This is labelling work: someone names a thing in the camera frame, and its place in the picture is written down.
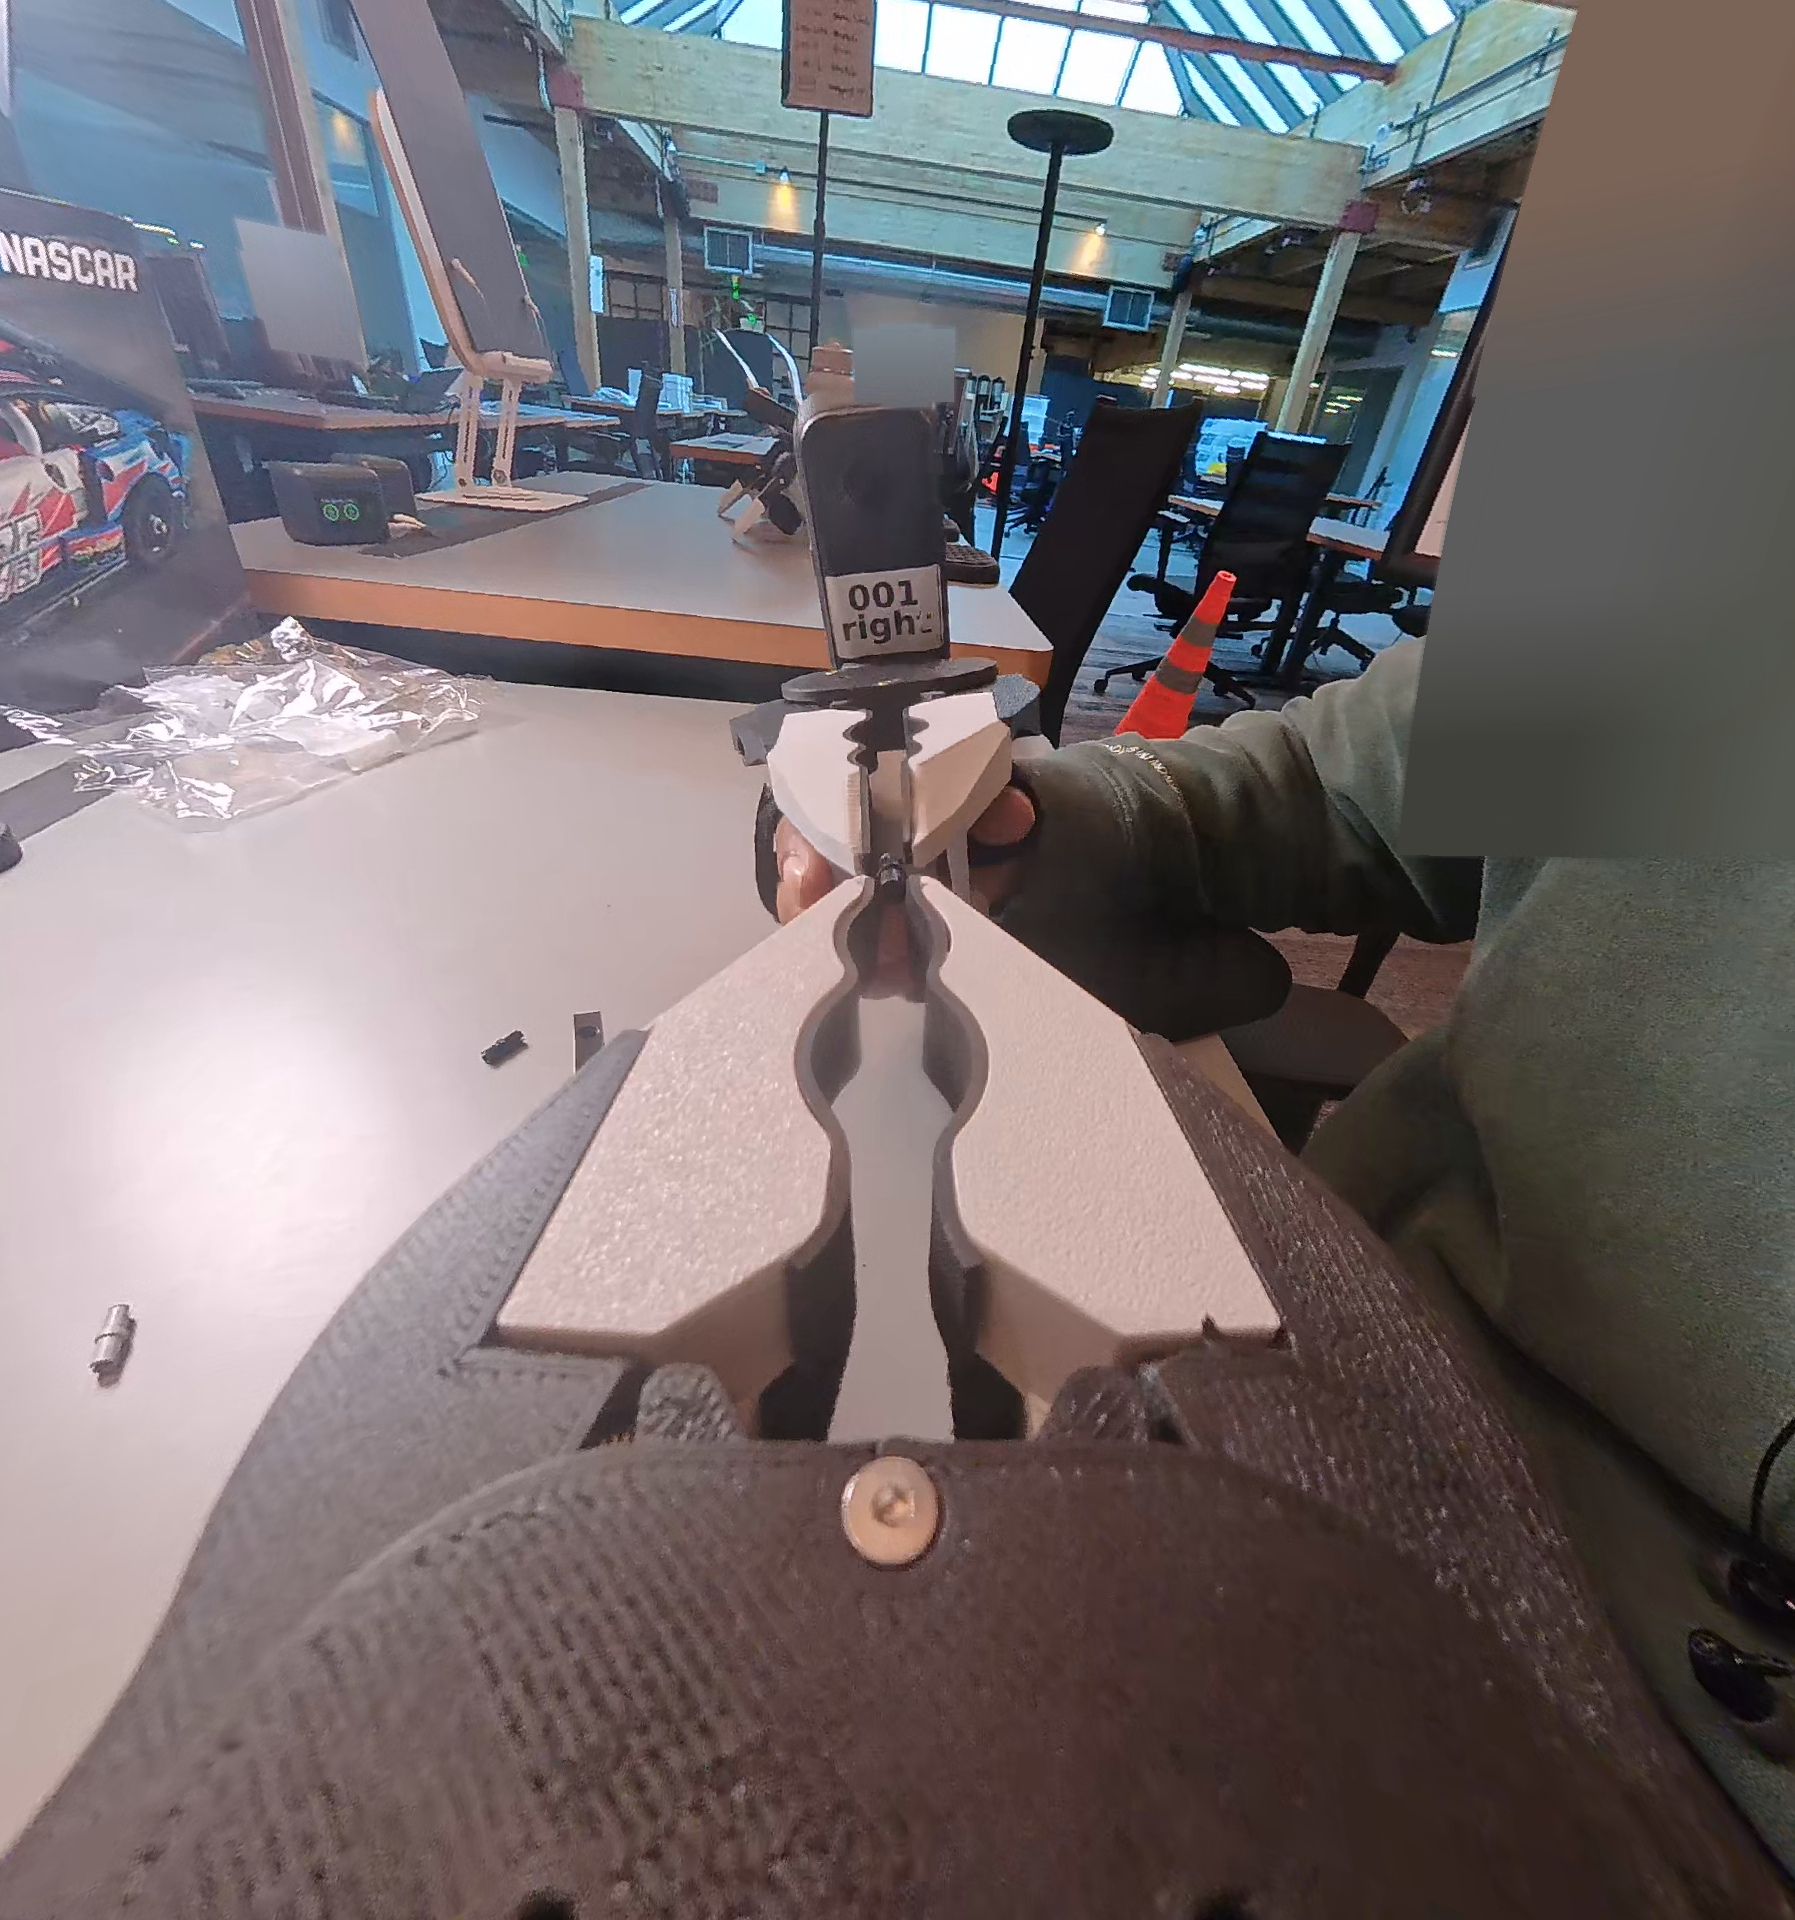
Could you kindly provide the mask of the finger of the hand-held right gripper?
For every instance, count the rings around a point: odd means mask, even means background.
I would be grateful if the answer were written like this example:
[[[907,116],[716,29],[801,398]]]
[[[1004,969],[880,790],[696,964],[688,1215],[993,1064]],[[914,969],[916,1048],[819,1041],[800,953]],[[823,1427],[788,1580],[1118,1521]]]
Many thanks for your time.
[[[994,692],[941,692],[898,711],[892,861],[922,875],[963,843],[1012,773]]]
[[[788,708],[766,774],[781,814],[842,875],[901,862],[901,748],[870,708]]]

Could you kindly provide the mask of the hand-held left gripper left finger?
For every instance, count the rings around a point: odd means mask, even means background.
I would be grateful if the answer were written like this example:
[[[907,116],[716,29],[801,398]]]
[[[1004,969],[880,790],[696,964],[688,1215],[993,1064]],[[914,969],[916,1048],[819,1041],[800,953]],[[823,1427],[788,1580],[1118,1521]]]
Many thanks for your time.
[[[824,1437],[856,1307],[856,889],[637,1045],[496,1319],[522,1351],[702,1366],[768,1437]]]

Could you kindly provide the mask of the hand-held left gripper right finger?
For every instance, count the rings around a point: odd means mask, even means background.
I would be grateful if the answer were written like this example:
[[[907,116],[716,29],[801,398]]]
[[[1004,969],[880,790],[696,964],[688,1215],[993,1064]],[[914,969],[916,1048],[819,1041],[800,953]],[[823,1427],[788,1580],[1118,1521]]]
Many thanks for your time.
[[[1024,1429],[1079,1370],[1283,1321],[1139,1034],[945,883],[912,880],[930,1297],[954,1429]]]

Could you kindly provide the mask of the person's right forearm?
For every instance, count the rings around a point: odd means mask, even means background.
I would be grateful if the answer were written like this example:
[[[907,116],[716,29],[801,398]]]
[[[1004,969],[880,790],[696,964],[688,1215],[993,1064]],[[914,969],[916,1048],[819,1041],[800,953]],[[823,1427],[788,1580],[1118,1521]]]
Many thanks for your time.
[[[1482,862],[1405,852],[1420,641],[1351,683],[1175,742],[1117,735],[1031,763],[1024,854],[993,917],[1126,1023],[1166,1040],[1270,1013],[1268,934],[1477,933]]]

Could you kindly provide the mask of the race car lego box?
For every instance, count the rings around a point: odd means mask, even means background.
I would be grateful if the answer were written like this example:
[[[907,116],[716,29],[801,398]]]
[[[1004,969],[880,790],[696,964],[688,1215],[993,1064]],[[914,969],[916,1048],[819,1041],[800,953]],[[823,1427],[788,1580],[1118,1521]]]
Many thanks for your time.
[[[0,753],[257,625],[141,233],[0,190]]]

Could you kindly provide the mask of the person's right hand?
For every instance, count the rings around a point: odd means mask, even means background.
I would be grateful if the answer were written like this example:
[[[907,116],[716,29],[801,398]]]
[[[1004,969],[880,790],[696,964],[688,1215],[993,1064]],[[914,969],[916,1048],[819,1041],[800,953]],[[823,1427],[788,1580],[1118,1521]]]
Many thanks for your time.
[[[1037,805],[1024,782],[1012,782],[973,822],[968,898],[978,914],[994,917],[1018,891],[1037,825]],[[760,792],[755,829],[760,897],[777,924],[800,917],[842,882],[844,874],[784,818],[768,788]],[[865,983],[865,996],[914,1000],[922,992],[924,961],[911,947],[905,912],[878,910],[873,933],[874,972]]]

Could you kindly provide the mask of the idle hand-held gripper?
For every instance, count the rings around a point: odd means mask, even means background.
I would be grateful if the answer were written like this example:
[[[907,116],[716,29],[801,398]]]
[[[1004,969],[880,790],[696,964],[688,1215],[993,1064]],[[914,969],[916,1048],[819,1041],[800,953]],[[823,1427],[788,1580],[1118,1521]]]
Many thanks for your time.
[[[783,364],[788,382],[788,404],[773,398],[773,391],[757,381],[749,364],[739,352],[739,342],[722,327],[716,330],[718,342],[739,361],[745,378],[745,414],[766,431],[768,446],[755,463],[723,491],[718,518],[733,528],[735,541],[752,547],[807,547],[807,499],[803,496],[797,447],[810,404],[801,391],[801,377],[795,357],[770,335],[746,335],[749,342],[766,344]]]

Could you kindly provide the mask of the black office chair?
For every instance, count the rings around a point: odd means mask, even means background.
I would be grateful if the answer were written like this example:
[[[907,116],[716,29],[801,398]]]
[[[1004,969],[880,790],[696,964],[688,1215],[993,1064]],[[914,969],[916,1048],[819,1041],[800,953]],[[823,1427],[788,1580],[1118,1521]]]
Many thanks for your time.
[[[1210,664],[1202,680],[1215,692],[1240,705],[1253,705],[1253,690],[1283,683],[1283,654],[1299,622],[1299,606],[1320,590],[1317,614],[1329,622],[1316,625],[1311,643],[1329,648],[1342,644],[1360,664],[1373,648],[1342,629],[1342,615],[1387,615],[1414,633],[1412,592],[1379,581],[1373,575],[1353,580],[1344,574],[1345,555],[1308,541],[1311,523],[1324,515],[1326,496],[1334,490],[1348,447],[1316,437],[1254,437],[1236,468],[1224,481],[1217,516],[1206,524],[1193,587],[1168,586],[1165,574],[1131,575],[1133,592],[1151,594],[1168,634],[1180,634],[1202,590],[1219,574],[1235,578],[1235,587],[1219,623],[1222,641],[1268,634],[1268,660],[1240,677]]]
[[[1051,650],[1038,727],[1054,745],[1083,658],[1175,490],[1200,425],[1199,401],[1153,409],[1100,399],[1009,583],[1009,597]]]

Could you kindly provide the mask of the orange traffic cone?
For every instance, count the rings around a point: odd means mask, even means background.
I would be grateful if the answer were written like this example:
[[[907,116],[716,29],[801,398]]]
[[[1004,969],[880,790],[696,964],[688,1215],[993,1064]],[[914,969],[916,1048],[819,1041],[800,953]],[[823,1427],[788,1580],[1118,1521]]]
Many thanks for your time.
[[[1166,655],[1151,669],[1147,680],[1118,721],[1117,735],[1170,742],[1187,732],[1202,672],[1235,587],[1236,578],[1228,571],[1210,578],[1173,636]]]

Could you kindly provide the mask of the grey wood-edged desk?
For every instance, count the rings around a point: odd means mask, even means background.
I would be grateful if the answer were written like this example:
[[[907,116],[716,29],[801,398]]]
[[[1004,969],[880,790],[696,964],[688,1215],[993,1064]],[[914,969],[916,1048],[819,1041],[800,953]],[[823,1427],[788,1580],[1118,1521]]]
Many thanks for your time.
[[[614,481],[541,479],[584,493]],[[634,498],[392,561],[289,541],[276,516],[233,529],[252,605],[327,641],[503,680],[762,697],[827,668],[803,547],[752,547],[718,493]]]

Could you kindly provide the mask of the black desk mat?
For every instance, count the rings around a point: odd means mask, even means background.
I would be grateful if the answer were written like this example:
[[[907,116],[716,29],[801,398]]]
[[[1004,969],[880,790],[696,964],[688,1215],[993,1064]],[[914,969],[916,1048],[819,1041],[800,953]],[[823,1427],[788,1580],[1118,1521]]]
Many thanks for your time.
[[[524,524],[539,524],[574,512],[594,510],[645,493],[650,488],[652,486],[645,481],[621,481],[584,493],[534,493],[533,507],[526,510],[499,509],[476,498],[445,498],[431,503],[420,501],[416,515],[392,518],[386,538],[344,549],[342,555],[367,555],[392,561],[436,555],[498,534],[520,532]]]

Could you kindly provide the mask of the white tablet stand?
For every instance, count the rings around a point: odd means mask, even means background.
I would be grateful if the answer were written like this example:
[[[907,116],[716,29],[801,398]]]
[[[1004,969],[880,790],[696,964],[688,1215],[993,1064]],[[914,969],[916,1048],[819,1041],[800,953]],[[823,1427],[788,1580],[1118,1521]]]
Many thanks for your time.
[[[546,336],[447,57],[378,61],[372,124],[455,355],[450,483],[430,509],[547,516],[569,501],[511,479],[520,398],[549,381]]]

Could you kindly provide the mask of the person's green sweatshirt torso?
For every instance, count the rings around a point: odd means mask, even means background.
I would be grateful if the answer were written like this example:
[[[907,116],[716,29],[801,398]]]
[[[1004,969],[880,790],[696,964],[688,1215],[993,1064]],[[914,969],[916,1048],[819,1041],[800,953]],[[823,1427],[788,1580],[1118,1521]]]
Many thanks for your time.
[[[1363,916],[1474,938],[1446,1025],[1309,1164],[1448,1311],[1550,1479],[1652,1692],[1795,1878],[1795,1757],[1684,1646],[1795,1414],[1795,861],[1360,854]]]

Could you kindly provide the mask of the clear plastic bag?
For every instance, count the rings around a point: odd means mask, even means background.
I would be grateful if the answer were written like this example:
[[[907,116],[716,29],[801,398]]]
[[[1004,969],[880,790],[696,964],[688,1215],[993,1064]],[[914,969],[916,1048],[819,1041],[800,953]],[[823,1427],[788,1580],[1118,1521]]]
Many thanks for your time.
[[[472,680],[283,619],[67,714],[2,704],[0,718],[68,750],[78,793],[216,829],[468,737],[483,708]]]

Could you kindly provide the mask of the black wired earphones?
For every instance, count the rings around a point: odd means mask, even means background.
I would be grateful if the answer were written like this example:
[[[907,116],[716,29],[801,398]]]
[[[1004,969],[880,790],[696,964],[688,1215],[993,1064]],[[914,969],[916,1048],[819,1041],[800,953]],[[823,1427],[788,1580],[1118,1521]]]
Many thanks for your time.
[[[1795,1443],[1795,1410],[1775,1427],[1757,1458],[1749,1486],[1747,1544],[1725,1564],[1725,1603],[1752,1626],[1774,1629],[1795,1643],[1795,1575],[1785,1572],[1767,1540],[1765,1512],[1774,1471]],[[1777,1719],[1777,1684],[1795,1684],[1795,1661],[1749,1651],[1712,1629],[1691,1629],[1685,1662],[1696,1686],[1747,1729]]]

